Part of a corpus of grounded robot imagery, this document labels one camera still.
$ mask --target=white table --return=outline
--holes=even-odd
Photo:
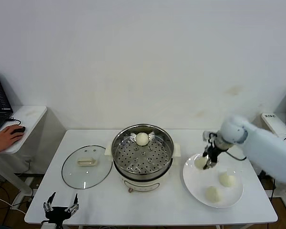
[[[39,106],[39,105],[19,105],[12,106],[13,115],[15,119],[21,121],[21,125],[25,126],[25,134],[21,140],[13,144],[10,148],[5,151],[0,152],[0,154],[14,154],[19,151],[23,143],[27,140],[37,123],[41,120],[43,115],[47,111],[47,107]],[[8,125],[17,124],[17,121],[14,122],[6,122],[0,131]],[[23,182],[19,177],[17,177],[10,167],[2,160],[0,160],[0,177],[7,179],[11,182],[16,188],[20,190],[20,193],[14,199],[13,203],[20,203],[24,196],[30,196],[32,194],[32,190],[30,188],[30,183],[33,181],[33,178],[29,177]]]
[[[277,221],[274,211],[250,162],[239,162],[226,154],[234,167],[242,171],[244,194],[231,208],[215,209],[196,200],[186,189],[182,170],[187,158],[204,150],[203,130],[167,130],[181,146],[180,163],[169,170],[169,177],[151,192],[129,193],[113,167],[108,177],[97,186],[76,190],[67,186],[61,177],[65,159],[76,149],[86,145],[106,147],[118,130],[69,130],[42,180],[33,202],[25,216],[27,223],[45,220],[42,207],[53,192],[57,192],[53,206],[69,206],[78,193],[79,210],[66,225],[223,225],[253,224]],[[243,157],[240,150],[230,150]]]
[[[262,113],[262,119],[272,131],[280,138],[286,137],[286,113]],[[272,196],[272,190],[266,190],[268,197]],[[276,181],[276,189],[273,192],[273,198],[281,198],[286,207],[286,184]]]

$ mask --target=computer mouse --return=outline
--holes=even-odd
[[[25,131],[25,126],[22,126],[22,128],[18,128],[14,130],[13,132],[11,132],[11,135],[14,133],[23,133],[24,131]]]

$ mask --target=glass lid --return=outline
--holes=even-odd
[[[101,183],[110,173],[112,161],[101,146],[84,146],[74,151],[61,170],[64,182],[76,189],[86,189]]]

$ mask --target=robotic hand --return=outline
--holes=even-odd
[[[43,209],[46,213],[46,218],[49,220],[45,220],[41,222],[42,224],[48,222],[49,224],[54,224],[55,226],[46,226],[43,224],[43,228],[51,228],[51,229],[62,229],[62,223],[64,220],[69,219],[74,213],[79,209],[77,194],[75,196],[73,205],[70,207],[52,207],[52,202],[54,199],[56,192],[53,193],[52,196],[49,197],[47,202],[43,203]]]
[[[236,145],[269,175],[286,183],[286,143],[246,119],[229,117],[217,133],[204,131],[203,140],[209,143],[203,153],[203,157],[208,156],[204,169],[214,167],[218,156]]]

